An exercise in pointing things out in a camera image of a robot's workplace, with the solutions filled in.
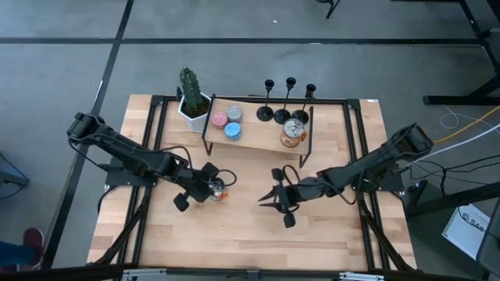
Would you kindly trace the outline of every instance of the gray floor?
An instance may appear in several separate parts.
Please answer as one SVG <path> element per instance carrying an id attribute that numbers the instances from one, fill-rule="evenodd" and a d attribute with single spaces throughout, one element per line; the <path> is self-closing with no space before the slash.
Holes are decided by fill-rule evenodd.
<path id="1" fill-rule="evenodd" d="M 125 3 L 2 0 L 0 37 L 114 37 Z M 495 25 L 484 1 L 469 4 L 481 27 Z M 327 8 L 313 0 L 137 0 L 125 37 L 474 37 L 456 4 L 349 0 L 338 6 L 329 21 L 324 19 Z M 0 240 L 19 243 L 28 226 L 49 229 L 74 157 L 66 143 L 66 129 L 76 112 L 91 108 L 110 48 L 107 44 L 0 44 L 0 149 L 31 178 L 26 190 L 1 202 L 0 221 L 4 227 Z M 129 94 L 173 94 L 182 66 L 195 70 L 202 90 L 208 94 L 263 94 L 263 81 L 270 78 L 277 82 L 273 94 L 284 95 L 284 80 L 293 76 L 298 90 L 292 91 L 292 96 L 302 96 L 305 85 L 314 83 L 321 98 L 376 98 L 380 100 L 388 134 L 417 122 L 433 139 L 454 130 L 440 124 L 441 116 L 448 110 L 443 106 L 424 106 L 421 97 L 466 94 L 494 74 L 480 48 L 122 45 L 101 115 L 118 130 Z M 476 118 L 491 109 L 450 108 Z M 500 115 L 488 117 L 487 121 L 497 124 Z M 454 119 L 449 117 L 444 122 L 451 126 Z M 469 122 L 460 118 L 459 126 Z M 476 125 L 436 148 L 463 141 L 487 128 L 484 124 Z M 432 160 L 454 165 L 493 155 L 498 153 L 495 145 L 499 138 L 497 133 L 491 133 Z M 98 150 L 91 150 L 89 155 L 98 162 L 109 159 Z M 485 183 L 499 180 L 495 169 L 477 171 L 465 178 Z M 104 173 L 95 167 L 84 167 L 56 267 L 85 263 L 104 179 Z M 405 181 L 411 183 L 407 176 Z M 438 185 L 439 179 L 430 181 Z M 471 187 L 474 185 L 447 181 L 449 193 Z M 477 207 L 491 214 L 494 204 L 495 201 L 485 201 Z M 482 272 L 475 262 L 439 237 L 447 216 L 432 215 L 409 222 L 419 268 L 425 272 L 480 277 Z M 437 230 L 422 232 L 424 225 Z"/>

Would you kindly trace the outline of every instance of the white pot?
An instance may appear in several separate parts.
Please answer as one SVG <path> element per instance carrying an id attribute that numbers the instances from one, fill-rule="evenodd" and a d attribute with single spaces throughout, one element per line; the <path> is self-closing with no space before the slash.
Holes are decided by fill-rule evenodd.
<path id="1" fill-rule="evenodd" d="M 202 96 L 206 98 L 206 101 L 208 103 L 210 103 L 210 98 L 206 94 L 202 93 Z M 183 104 L 184 104 L 184 96 L 182 96 L 182 99 L 180 100 L 179 113 L 184 117 L 184 120 L 186 120 L 186 124 L 189 127 L 189 130 L 192 130 L 193 132 L 197 133 L 203 133 L 203 127 L 205 126 L 205 121 L 206 121 L 206 113 L 196 118 L 190 118 L 180 110 Z"/>

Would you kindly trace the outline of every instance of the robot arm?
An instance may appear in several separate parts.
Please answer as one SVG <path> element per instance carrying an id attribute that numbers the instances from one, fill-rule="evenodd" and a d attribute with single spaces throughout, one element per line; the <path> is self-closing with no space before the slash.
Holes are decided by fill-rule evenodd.
<path id="1" fill-rule="evenodd" d="M 333 197 L 342 193 L 345 186 L 354 183 L 358 192 L 378 190 L 378 183 L 384 178 L 389 167 L 398 160 L 414 161 L 429 153 L 433 143 L 419 126 L 413 124 L 399 130 L 390 140 L 368 155 L 344 166 L 319 171 L 317 177 L 306 177 L 296 184 L 283 187 L 283 173 L 273 169 L 273 178 L 279 182 L 260 201 L 275 197 L 273 203 L 263 204 L 289 214 L 285 226 L 295 224 L 293 211 L 298 203 L 317 199 L 326 195 Z"/>
<path id="2" fill-rule="evenodd" d="M 101 117 L 77 113 L 66 134 L 71 144 L 95 145 L 110 153 L 123 163 L 123 169 L 135 176 L 154 176 L 183 187 L 186 192 L 174 199 L 182 212 L 189 206 L 188 196 L 204 202 L 213 195 L 213 184 L 221 184 L 221 179 L 215 177 L 219 170 L 211 163 L 201 170 L 189 168 L 188 160 L 166 150 L 149 150 L 115 132 Z"/>

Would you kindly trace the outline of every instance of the small container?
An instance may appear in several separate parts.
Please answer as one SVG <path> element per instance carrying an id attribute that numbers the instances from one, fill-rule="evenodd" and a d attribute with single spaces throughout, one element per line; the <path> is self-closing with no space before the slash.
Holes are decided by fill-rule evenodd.
<path id="1" fill-rule="evenodd" d="M 224 128 L 224 133 L 228 139 L 237 141 L 241 136 L 241 126 L 236 122 L 229 123 Z"/>
<path id="2" fill-rule="evenodd" d="M 283 124 L 280 140 L 284 146 L 294 148 L 304 141 L 305 135 L 304 124 L 299 119 L 289 119 Z"/>
<path id="3" fill-rule="evenodd" d="M 210 119 L 215 128 L 222 130 L 227 124 L 227 116 L 224 112 L 215 112 Z"/>
<path id="4" fill-rule="evenodd" d="M 227 188 L 221 180 L 214 180 L 209 182 L 209 188 L 212 191 L 210 199 L 213 201 L 222 201 L 227 198 Z"/>
<path id="5" fill-rule="evenodd" d="M 227 119 L 229 122 L 239 123 L 243 118 L 243 109 L 241 107 L 233 105 L 227 109 Z"/>

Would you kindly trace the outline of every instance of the food can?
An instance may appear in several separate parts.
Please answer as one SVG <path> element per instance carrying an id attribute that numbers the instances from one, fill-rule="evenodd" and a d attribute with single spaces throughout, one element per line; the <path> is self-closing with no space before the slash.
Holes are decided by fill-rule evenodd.
<path id="1" fill-rule="evenodd" d="M 213 201 L 222 201 L 227 198 L 227 188 L 222 180 L 214 180 L 209 182 L 209 188 L 212 191 L 210 199 Z"/>
<path id="2" fill-rule="evenodd" d="M 283 124 L 280 139 L 284 146 L 294 148 L 304 141 L 305 135 L 304 124 L 299 119 L 289 119 Z"/>

